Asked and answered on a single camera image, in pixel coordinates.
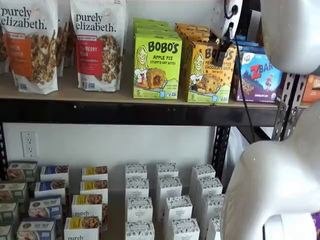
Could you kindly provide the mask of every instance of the orange label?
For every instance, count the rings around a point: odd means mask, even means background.
[[[9,32],[3,36],[3,41],[14,73],[27,78],[31,77],[31,39],[23,33]]]

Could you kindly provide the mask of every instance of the white robot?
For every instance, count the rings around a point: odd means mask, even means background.
[[[265,52],[286,73],[320,74],[320,1],[260,0]],[[215,0],[211,30],[232,39],[242,0]],[[320,211],[320,102],[282,142],[247,147],[225,195],[222,240],[315,240],[310,217]],[[277,229],[273,234],[271,228]]]

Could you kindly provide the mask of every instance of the purely elizabeth granola bag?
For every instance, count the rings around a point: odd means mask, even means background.
[[[70,0],[76,40],[79,88],[120,88],[126,28],[125,0]]]
[[[0,0],[0,23],[18,90],[57,91],[57,0]]]

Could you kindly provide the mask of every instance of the electrical outlet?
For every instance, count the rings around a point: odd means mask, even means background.
[[[35,131],[22,131],[21,132],[23,157],[24,158],[37,158],[37,136]]]

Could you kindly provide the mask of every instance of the oatmeal box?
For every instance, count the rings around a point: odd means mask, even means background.
[[[177,99],[180,37],[136,33],[134,38],[133,97]]]

